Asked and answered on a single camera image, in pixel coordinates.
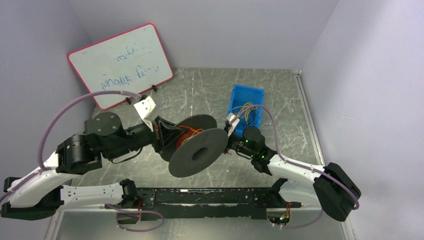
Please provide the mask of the dark grey perforated spool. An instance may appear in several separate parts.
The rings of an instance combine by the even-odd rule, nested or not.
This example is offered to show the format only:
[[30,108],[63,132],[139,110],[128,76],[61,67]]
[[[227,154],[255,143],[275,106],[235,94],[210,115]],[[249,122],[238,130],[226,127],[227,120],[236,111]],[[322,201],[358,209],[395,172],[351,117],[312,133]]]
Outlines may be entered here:
[[208,114],[190,116],[176,124],[185,134],[161,150],[170,174],[177,178],[195,175],[214,163],[227,147],[229,136],[217,128],[217,121]]

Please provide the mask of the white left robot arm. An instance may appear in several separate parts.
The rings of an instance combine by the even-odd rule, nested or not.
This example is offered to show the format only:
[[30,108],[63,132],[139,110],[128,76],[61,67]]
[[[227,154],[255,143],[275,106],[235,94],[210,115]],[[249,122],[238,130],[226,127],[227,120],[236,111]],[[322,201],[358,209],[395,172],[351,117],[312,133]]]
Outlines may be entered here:
[[3,218],[35,221],[68,208],[95,204],[131,208],[139,200],[133,180],[92,187],[72,187],[67,181],[100,169],[103,159],[114,161],[125,157],[130,160],[131,152],[139,155],[149,145],[161,153],[186,132],[160,117],[154,120],[152,128],[144,123],[124,128],[120,117],[112,112],[86,120],[84,128],[83,133],[59,144],[43,167],[25,177],[5,180],[8,201],[1,207]]

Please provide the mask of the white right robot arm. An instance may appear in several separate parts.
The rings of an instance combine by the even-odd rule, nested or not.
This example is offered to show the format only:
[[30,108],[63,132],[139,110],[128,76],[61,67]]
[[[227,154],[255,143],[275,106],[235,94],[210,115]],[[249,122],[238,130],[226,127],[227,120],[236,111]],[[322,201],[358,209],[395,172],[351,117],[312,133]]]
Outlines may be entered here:
[[250,160],[258,172],[281,179],[275,188],[284,202],[321,208],[339,222],[359,208],[362,193],[338,164],[307,164],[284,156],[265,144],[257,127],[246,128],[242,136],[230,126],[224,129],[229,135],[227,150]]

